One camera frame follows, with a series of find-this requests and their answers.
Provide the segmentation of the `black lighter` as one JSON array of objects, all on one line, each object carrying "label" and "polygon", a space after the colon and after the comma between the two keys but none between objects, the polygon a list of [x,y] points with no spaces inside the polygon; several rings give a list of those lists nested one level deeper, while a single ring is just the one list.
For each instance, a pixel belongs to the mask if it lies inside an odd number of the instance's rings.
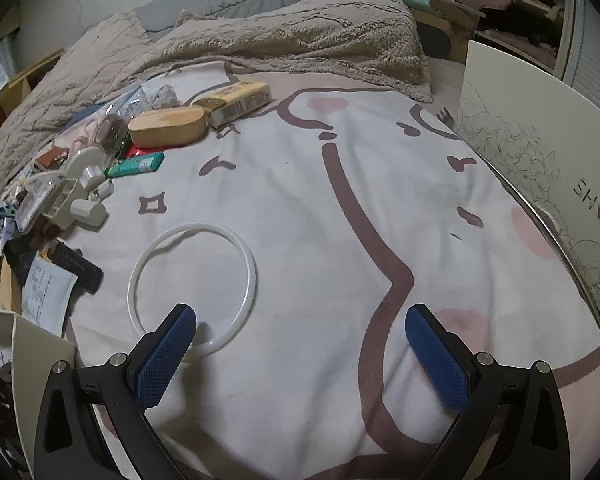
[{"label": "black lighter", "polygon": [[47,257],[53,264],[74,274],[78,285],[89,294],[98,291],[104,272],[99,266],[84,258],[80,252],[68,247],[60,240],[52,240],[47,244]]}]

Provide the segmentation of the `white printed paper packet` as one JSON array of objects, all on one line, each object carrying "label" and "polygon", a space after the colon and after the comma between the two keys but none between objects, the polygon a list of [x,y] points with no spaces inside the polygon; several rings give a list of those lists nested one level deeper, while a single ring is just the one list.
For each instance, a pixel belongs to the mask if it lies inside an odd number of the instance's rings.
[{"label": "white printed paper packet", "polygon": [[30,323],[61,337],[73,287],[78,277],[35,256],[21,298],[21,315]]}]

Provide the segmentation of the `black rectangular block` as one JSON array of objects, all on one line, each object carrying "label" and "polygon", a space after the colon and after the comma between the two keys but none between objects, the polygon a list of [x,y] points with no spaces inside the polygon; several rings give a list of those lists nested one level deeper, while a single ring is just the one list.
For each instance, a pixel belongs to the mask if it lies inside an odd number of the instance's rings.
[{"label": "black rectangular block", "polygon": [[20,286],[27,281],[34,254],[31,234],[11,238],[4,245],[3,255]]}]

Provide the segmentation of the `white cylinder tube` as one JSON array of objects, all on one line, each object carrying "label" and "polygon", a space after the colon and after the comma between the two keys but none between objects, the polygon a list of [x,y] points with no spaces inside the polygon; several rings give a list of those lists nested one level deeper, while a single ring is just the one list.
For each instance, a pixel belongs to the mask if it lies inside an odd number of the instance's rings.
[{"label": "white cylinder tube", "polygon": [[102,203],[82,200],[82,198],[71,203],[70,214],[76,222],[94,226],[94,228],[102,226],[108,218],[108,211]]}]

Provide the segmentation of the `cream plastic holder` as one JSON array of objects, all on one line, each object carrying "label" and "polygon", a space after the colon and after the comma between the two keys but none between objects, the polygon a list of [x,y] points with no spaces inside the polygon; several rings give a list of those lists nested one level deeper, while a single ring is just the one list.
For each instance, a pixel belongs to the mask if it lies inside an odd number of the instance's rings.
[{"label": "cream plastic holder", "polygon": [[85,188],[79,180],[65,179],[58,185],[53,198],[45,207],[43,217],[59,229],[66,230],[74,221],[70,212],[71,204],[75,200],[84,200],[85,197]]}]

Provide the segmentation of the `clear plastic container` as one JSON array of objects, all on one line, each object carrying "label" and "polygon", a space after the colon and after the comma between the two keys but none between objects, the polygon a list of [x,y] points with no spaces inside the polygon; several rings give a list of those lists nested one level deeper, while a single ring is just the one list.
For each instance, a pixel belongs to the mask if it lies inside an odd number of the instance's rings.
[{"label": "clear plastic container", "polygon": [[38,217],[48,209],[65,178],[54,174],[35,176],[24,186],[26,196],[19,205],[15,220],[20,234],[28,234]]}]

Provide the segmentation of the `white shoe box lid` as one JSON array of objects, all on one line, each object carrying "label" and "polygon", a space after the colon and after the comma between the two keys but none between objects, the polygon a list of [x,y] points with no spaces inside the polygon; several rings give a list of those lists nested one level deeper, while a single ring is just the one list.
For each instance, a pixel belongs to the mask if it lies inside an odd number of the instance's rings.
[{"label": "white shoe box lid", "polygon": [[600,320],[600,109],[544,70],[473,41],[456,130],[553,230]]}]

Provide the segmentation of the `teal lighter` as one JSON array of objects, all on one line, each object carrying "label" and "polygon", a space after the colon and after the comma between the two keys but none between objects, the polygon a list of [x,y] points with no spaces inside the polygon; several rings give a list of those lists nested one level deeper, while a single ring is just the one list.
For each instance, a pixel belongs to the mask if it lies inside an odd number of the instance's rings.
[{"label": "teal lighter", "polygon": [[135,176],[136,174],[149,174],[150,172],[157,171],[163,161],[163,152],[132,157],[111,166],[106,170],[105,174],[108,179]]}]

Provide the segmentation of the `oval wooden box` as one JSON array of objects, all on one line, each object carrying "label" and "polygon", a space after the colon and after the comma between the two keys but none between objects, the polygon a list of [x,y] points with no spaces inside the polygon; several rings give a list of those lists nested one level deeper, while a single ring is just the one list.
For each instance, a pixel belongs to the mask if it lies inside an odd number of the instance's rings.
[{"label": "oval wooden box", "polygon": [[177,148],[206,135],[206,113],[200,106],[150,110],[131,119],[128,129],[137,148]]}]

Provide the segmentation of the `wooden bed-side shelf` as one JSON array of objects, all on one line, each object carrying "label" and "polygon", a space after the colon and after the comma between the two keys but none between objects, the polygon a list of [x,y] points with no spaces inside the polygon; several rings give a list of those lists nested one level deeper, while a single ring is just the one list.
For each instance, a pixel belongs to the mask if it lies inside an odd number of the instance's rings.
[{"label": "wooden bed-side shelf", "polygon": [[40,62],[17,74],[6,84],[0,91],[0,127],[10,113],[20,105],[45,75],[55,67],[64,53],[64,49],[56,50]]}]

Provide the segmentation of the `silver foil packet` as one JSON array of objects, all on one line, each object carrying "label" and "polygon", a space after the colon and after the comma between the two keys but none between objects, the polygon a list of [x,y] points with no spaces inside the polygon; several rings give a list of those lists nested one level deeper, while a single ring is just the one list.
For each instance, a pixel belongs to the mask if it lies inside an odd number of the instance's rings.
[{"label": "silver foil packet", "polygon": [[159,88],[144,89],[140,96],[140,109],[143,112],[179,107],[180,105],[181,102],[170,84],[164,84]]}]

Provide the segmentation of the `yellow cardboard pack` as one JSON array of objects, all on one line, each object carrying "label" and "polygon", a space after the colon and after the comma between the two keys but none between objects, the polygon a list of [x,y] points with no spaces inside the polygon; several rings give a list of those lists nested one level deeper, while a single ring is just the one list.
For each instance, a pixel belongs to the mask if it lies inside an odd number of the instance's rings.
[{"label": "yellow cardboard pack", "polygon": [[193,102],[206,114],[209,127],[219,130],[230,122],[260,110],[273,101],[269,84],[260,81],[237,81]]}]

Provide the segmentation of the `beige fluffy blanket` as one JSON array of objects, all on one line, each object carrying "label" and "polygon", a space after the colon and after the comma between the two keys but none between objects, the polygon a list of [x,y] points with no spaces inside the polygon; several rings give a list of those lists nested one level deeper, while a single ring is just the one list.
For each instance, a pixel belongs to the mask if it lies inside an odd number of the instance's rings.
[{"label": "beige fluffy blanket", "polygon": [[84,108],[169,70],[210,61],[261,72],[333,73],[432,100],[428,61],[402,0],[301,0],[249,18],[183,12],[151,40],[133,10],[86,32],[0,128],[0,194]]}]

